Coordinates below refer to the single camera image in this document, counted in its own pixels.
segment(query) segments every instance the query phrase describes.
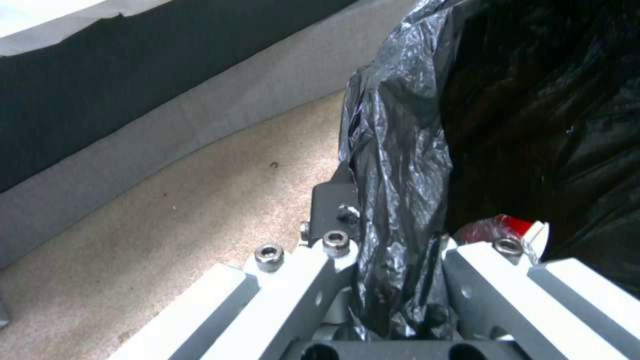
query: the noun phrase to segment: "black plastic bag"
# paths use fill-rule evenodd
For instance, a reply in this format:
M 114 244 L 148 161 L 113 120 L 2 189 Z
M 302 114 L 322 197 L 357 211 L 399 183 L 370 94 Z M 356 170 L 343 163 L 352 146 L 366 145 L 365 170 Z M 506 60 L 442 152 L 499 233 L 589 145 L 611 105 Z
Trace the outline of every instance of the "black plastic bag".
M 640 294 L 640 2 L 488 2 L 442 96 L 447 228 L 509 213 Z
M 350 79 L 361 339 L 450 338 L 438 234 L 498 213 L 550 222 L 548 257 L 637 294 L 638 14 L 633 0 L 421 1 Z
M 361 255 L 350 307 L 362 340 L 451 338 L 440 263 L 451 161 L 438 102 L 472 2 L 419 4 L 350 80 L 340 159 L 358 185 Z

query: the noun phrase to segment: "screw hole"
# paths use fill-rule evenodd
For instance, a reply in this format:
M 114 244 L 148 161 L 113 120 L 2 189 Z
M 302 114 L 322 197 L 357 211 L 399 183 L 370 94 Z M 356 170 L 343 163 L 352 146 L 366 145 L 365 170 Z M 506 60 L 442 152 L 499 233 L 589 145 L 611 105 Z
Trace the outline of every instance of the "screw hole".
M 473 345 L 455 344 L 449 350 L 449 360 L 486 360 L 486 357 Z
M 313 344 L 305 349 L 300 360 L 340 360 L 340 356 L 329 345 Z
M 275 256 L 277 252 L 278 252 L 278 249 L 270 246 L 263 247 L 262 250 L 260 251 L 262 256 L 265 256 L 265 257 Z
M 331 233 L 329 234 L 329 240 L 331 241 L 342 241 L 344 238 L 340 233 Z
M 505 249 L 512 250 L 512 251 L 518 250 L 518 247 L 516 247 L 516 245 L 514 245 L 511 241 L 501 240 L 500 241 L 500 246 L 504 247 Z

